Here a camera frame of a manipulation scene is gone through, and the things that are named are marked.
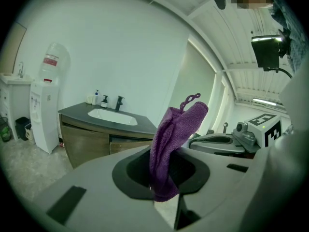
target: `towel loop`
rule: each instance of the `towel loop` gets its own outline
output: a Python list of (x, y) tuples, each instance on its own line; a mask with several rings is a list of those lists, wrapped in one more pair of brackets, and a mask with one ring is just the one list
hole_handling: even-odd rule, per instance
[(199, 98), (200, 96), (201, 96), (200, 93), (197, 93), (197, 94), (195, 94), (195, 95), (189, 95), (189, 96), (187, 97), (187, 99), (185, 99), (185, 101), (182, 102), (182, 103), (180, 104), (180, 112), (183, 113), (184, 107), (185, 107), (188, 103), (190, 103), (191, 101), (193, 101), (195, 98)]

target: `black faucet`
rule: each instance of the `black faucet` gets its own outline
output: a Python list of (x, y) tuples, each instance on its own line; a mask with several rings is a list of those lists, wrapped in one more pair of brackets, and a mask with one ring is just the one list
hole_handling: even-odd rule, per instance
[(116, 111), (116, 112), (119, 112), (119, 108), (120, 108), (120, 106), (123, 104), (123, 103), (121, 102), (122, 99), (124, 99), (124, 97), (118, 95), (118, 101), (117, 101), (117, 105), (116, 105), (116, 108), (115, 108), (115, 111)]

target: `gray countertop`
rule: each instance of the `gray countertop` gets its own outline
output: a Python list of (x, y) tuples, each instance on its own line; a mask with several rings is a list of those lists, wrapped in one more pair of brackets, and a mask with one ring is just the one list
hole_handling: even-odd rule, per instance
[(121, 130), (121, 131), (137, 132), (137, 133), (144, 133), (144, 134), (153, 134), (153, 135), (156, 132), (156, 127), (145, 116), (140, 116), (136, 114), (119, 111), (117, 113), (132, 116), (137, 121), (136, 126), (124, 125), (124, 124), (110, 122), (107, 120), (102, 120), (102, 119), (93, 118), (89, 116), (88, 113), (91, 110), (96, 109), (96, 108), (115, 112), (115, 110), (112, 108), (102, 108), (99, 105), (91, 105), (85, 102), (61, 109), (58, 112), (64, 116), (67, 116), (67, 117), (70, 117), (70, 118), (73, 118), (73, 119), (76, 119), (76, 120), (79, 120), (79, 121), (82, 121), (88, 124), (92, 124), (95, 126), (106, 127), (109, 129), (116, 129), (116, 130)]

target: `ceiling light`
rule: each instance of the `ceiling light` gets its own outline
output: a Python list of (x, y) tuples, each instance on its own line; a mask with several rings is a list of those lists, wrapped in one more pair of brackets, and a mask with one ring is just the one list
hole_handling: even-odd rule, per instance
[(261, 99), (257, 99), (257, 98), (253, 98), (253, 100), (255, 102), (266, 103), (266, 104), (273, 105), (273, 106), (277, 105), (276, 103), (273, 103), (273, 102), (270, 102), (270, 101), (261, 100)]

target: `white cabinet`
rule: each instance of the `white cabinet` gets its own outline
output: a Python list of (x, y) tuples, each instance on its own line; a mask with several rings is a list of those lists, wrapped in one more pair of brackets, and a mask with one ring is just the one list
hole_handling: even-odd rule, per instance
[(15, 120), (20, 117), (30, 118), (29, 96), (30, 84), (5, 84), (0, 80), (0, 114), (8, 118), (15, 140), (18, 139)]

